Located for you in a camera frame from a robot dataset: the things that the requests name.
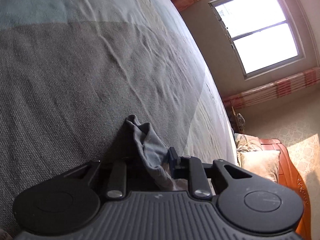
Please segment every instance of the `wooden bed frame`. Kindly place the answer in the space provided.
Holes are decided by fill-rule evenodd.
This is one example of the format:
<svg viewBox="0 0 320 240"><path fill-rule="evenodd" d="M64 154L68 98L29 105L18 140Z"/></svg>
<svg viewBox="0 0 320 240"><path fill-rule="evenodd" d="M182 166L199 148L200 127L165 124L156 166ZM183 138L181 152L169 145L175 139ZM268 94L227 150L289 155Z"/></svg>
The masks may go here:
<svg viewBox="0 0 320 240"><path fill-rule="evenodd" d="M311 208L307 187L299 172L292 164L287 148L279 139L260 139L263 150L280 150L279 184L294 190L303 200L304 212L296 232L304 240L311 240Z"/></svg>

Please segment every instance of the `beige pillow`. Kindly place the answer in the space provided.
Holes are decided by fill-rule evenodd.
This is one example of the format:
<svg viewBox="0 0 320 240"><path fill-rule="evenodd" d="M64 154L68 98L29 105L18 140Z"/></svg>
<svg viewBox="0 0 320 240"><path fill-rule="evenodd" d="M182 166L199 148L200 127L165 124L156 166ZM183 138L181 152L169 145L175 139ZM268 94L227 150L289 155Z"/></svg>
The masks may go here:
<svg viewBox="0 0 320 240"><path fill-rule="evenodd" d="M241 167L241 152L254 152L262 151L262 146L258 137L246 135L246 134L235 134L236 146L237 146L237 159L239 166Z"/></svg>
<svg viewBox="0 0 320 240"><path fill-rule="evenodd" d="M280 151L241 152L241 167L273 182L279 181Z"/></svg>

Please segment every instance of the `bedsheet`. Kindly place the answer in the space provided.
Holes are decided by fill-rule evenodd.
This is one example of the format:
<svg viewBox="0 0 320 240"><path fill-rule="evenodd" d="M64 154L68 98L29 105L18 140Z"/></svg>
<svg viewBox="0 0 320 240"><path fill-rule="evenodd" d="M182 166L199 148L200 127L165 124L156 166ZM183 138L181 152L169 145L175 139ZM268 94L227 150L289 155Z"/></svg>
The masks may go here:
<svg viewBox="0 0 320 240"><path fill-rule="evenodd" d="M236 163L222 101L170 0L0 0L0 228L18 193L135 154L129 114L179 155Z"/></svg>

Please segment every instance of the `bed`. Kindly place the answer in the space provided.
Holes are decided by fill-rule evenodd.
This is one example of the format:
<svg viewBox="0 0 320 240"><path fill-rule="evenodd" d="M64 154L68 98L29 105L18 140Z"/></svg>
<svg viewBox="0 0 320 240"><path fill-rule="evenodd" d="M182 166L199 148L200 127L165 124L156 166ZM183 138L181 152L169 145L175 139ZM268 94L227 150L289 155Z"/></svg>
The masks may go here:
<svg viewBox="0 0 320 240"><path fill-rule="evenodd" d="M124 121L167 146L236 163L208 67L170 0L0 0L0 228L24 189L134 154Z"/></svg>
<svg viewBox="0 0 320 240"><path fill-rule="evenodd" d="M305 182L290 160L287 148L279 139L260 139L263 150L280 150L279 184L295 191L303 201L303 215L296 232L304 240L311 240L311 207L309 193Z"/></svg>

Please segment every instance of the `screw head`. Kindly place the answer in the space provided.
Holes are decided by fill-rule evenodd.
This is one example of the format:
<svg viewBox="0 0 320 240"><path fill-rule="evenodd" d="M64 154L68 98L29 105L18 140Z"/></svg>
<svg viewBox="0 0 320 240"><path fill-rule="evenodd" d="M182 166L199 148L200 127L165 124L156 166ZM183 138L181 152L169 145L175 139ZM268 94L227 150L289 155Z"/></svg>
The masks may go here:
<svg viewBox="0 0 320 240"><path fill-rule="evenodd" d="M200 197L200 198L205 198L205 197L209 197L210 196L210 192L208 192L206 190L197 189L195 191L195 195L197 197Z"/></svg>
<svg viewBox="0 0 320 240"><path fill-rule="evenodd" d="M120 190L110 190L107 192L107 196L110 198L120 198L123 196L123 193Z"/></svg>

